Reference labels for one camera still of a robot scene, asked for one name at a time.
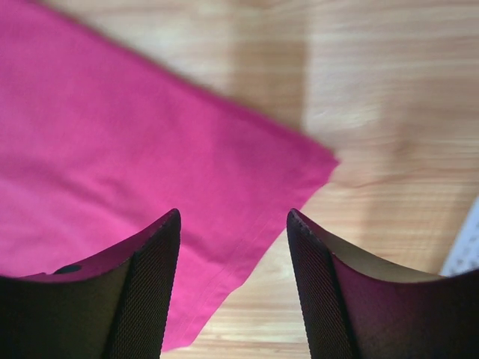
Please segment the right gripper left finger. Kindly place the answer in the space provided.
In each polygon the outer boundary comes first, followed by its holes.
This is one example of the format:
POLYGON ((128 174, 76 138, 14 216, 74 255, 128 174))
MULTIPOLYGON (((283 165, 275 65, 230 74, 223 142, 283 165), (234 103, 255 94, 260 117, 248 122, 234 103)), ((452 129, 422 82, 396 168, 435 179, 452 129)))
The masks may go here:
POLYGON ((1 278, 3 358, 158 358, 180 248, 172 209, 51 273, 1 278))

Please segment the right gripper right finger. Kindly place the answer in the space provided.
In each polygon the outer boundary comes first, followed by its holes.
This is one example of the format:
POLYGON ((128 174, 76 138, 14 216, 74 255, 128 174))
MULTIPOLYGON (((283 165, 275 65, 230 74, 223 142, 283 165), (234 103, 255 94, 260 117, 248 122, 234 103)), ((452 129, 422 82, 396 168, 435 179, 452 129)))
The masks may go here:
POLYGON ((287 239, 313 358, 476 358, 478 271, 453 277, 384 260, 298 210, 287 239))

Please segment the magenta t shirt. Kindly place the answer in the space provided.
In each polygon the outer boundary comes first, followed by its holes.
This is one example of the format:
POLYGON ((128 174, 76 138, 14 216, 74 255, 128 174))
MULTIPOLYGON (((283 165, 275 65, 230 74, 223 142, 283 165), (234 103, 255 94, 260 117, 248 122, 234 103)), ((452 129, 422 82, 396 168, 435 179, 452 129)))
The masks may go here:
POLYGON ((337 160, 34 1, 1 3, 1 272, 182 217, 163 342, 191 345, 337 160))

